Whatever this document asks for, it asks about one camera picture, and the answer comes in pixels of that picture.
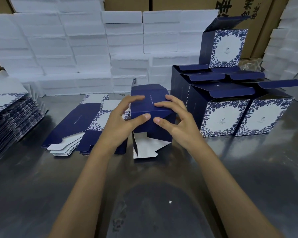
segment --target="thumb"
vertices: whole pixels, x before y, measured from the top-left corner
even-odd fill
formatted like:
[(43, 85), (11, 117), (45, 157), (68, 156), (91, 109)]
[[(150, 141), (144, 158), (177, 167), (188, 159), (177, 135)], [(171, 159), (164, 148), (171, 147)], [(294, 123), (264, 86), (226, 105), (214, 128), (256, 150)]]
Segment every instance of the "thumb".
[(128, 122), (131, 123), (132, 125), (132, 130), (134, 130), (135, 128), (137, 128), (139, 125), (147, 122), (149, 119), (151, 118), (150, 114), (143, 114), (138, 116), (135, 119), (129, 120)]
[(175, 124), (170, 123), (168, 120), (155, 117), (153, 121), (158, 124), (161, 128), (164, 128), (166, 131), (168, 131), (170, 134), (172, 132), (172, 129), (174, 128)]

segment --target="stack of white foam blocks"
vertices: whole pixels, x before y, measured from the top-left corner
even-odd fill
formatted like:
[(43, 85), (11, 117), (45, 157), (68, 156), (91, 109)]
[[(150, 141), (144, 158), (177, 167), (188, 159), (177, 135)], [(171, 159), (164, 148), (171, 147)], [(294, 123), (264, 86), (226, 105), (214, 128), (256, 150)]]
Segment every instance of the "stack of white foam blocks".
[(270, 80), (293, 79), (298, 73), (298, 0), (289, 0), (265, 50), (262, 67)]
[(0, 14), (0, 64), (40, 96), (171, 88), (172, 65), (197, 64), (218, 10), (104, 11), (103, 0), (11, 0)]

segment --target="metal work surface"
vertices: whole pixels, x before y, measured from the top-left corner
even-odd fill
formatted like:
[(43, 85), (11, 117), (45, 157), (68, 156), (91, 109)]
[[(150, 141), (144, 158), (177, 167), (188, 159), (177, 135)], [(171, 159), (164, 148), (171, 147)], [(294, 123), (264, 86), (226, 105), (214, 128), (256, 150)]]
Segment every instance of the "metal work surface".
[[(112, 94), (110, 99), (123, 96)], [(40, 148), (83, 99), (44, 97), (44, 120), (0, 160), (0, 238), (46, 237), (87, 157)], [(298, 103), (268, 135), (207, 138), (243, 190), (286, 237), (298, 238)], [(176, 142), (155, 159), (110, 160), (97, 237), (226, 237), (196, 162)]]

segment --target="hand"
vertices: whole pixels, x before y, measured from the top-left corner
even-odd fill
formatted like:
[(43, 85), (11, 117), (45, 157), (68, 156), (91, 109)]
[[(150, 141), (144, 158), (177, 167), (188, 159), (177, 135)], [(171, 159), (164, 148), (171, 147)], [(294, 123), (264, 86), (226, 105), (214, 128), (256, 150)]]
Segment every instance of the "hand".
[(158, 117), (154, 118), (153, 121), (167, 130), (172, 137), (189, 152), (191, 152), (192, 149), (201, 146), (201, 143), (205, 143), (192, 114), (187, 111), (184, 103), (172, 95), (166, 95), (166, 99), (171, 102), (164, 101), (155, 103), (154, 105), (156, 107), (171, 108), (179, 115), (181, 122), (178, 125), (175, 125)]
[(139, 125), (147, 122), (150, 114), (143, 114), (132, 120), (124, 120), (123, 113), (128, 109), (129, 104), (136, 100), (143, 100), (145, 96), (126, 96), (111, 112), (104, 130), (95, 146), (110, 151), (115, 151), (122, 142), (128, 138), (130, 133)]

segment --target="forearm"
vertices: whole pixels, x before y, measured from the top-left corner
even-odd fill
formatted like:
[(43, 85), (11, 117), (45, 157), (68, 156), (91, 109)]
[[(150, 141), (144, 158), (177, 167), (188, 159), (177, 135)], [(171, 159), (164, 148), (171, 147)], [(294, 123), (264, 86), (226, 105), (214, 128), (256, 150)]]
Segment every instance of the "forearm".
[(57, 217), (49, 238), (94, 237), (108, 160), (113, 152), (95, 146)]
[(189, 152), (202, 170), (229, 237), (283, 237), (240, 188), (205, 142)]

